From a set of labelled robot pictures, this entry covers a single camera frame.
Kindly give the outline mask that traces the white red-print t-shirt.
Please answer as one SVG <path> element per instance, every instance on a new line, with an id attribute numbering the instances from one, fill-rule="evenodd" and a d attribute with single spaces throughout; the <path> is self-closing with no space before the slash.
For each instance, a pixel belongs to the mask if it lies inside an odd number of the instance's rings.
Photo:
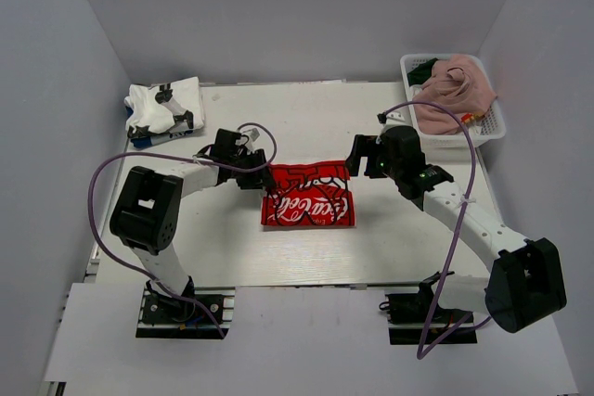
<path id="1" fill-rule="evenodd" d="M 261 225 L 267 227 L 354 227 L 355 204 L 350 173 L 342 160 L 274 164 L 276 182 L 262 201 Z"/>

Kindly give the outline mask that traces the dark green t-shirt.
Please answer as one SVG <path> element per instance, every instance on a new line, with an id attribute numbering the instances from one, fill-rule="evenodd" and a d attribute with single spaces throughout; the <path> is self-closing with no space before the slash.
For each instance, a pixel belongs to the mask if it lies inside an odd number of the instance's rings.
<path id="1" fill-rule="evenodd" d="M 433 76 L 433 66 L 438 61 L 434 57 L 420 63 L 413 70 L 407 73 L 407 80 L 410 85 L 423 85 Z"/>

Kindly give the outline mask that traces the pink t-shirt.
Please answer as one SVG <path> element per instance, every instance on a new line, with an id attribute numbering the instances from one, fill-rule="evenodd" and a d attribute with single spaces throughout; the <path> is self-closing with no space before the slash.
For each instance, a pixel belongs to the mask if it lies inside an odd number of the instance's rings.
<path id="1" fill-rule="evenodd" d="M 461 122 L 471 115 L 483 117 L 496 100 L 484 71 L 466 55 L 438 59 L 432 66 L 431 76 L 413 96 L 417 123 L 424 134 L 452 135 L 461 131 L 449 114 L 428 106 L 435 103 L 456 115 Z"/>

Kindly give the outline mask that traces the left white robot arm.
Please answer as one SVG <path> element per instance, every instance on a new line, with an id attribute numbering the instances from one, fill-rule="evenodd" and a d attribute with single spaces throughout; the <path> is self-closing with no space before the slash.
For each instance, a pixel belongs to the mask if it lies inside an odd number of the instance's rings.
<path id="1" fill-rule="evenodd" d="M 263 129 L 254 122 L 220 129 L 190 162 L 160 171 L 135 166 L 127 174 L 110 232 L 138 257 L 149 275 L 148 290 L 166 296 L 163 307 L 174 320 L 185 321 L 196 310 L 192 278 L 174 249 L 181 201 L 230 180 L 242 190 L 272 188 L 269 160 L 254 147 Z"/>

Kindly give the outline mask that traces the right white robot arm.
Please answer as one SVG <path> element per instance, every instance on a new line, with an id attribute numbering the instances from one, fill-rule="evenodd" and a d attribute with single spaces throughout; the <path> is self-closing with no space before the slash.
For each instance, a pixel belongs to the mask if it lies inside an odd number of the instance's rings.
<path id="1" fill-rule="evenodd" d="M 417 293 L 392 297 L 394 323 L 425 318 L 442 323 L 451 313 L 467 311 L 485 314 L 516 333 L 566 306 L 556 246 L 508 228 L 466 197 L 449 172 L 427 162 L 414 128 L 395 126 L 379 135 L 356 135 L 346 167 L 352 176 L 393 180 L 402 197 L 458 235 L 489 274 L 483 278 L 449 272 L 445 279 L 434 274 L 422 280 Z"/>

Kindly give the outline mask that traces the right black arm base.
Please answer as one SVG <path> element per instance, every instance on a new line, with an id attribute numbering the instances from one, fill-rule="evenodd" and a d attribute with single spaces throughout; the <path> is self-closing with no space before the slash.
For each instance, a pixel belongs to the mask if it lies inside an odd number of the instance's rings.
<path id="1" fill-rule="evenodd" d="M 426 312 L 419 302 L 419 295 L 413 293 L 387 294 L 379 310 L 387 315 L 390 344 L 412 346 L 420 342 Z M 434 342 L 465 315 L 464 311 L 445 310 L 437 307 L 428 330 L 426 345 Z M 477 335 L 471 330 L 473 316 L 462 324 L 455 333 L 445 338 L 443 344 L 476 344 Z"/>

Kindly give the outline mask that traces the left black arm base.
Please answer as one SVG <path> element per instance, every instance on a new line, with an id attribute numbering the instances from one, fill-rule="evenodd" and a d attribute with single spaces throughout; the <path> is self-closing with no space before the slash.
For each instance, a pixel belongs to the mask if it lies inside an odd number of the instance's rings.
<path id="1" fill-rule="evenodd" d="M 226 335 L 232 321 L 236 290 L 234 288 L 196 288 L 195 298 L 213 315 Z M 173 303 L 156 291 L 143 292 L 137 339 L 218 339 L 222 337 L 211 318 L 192 303 Z"/>

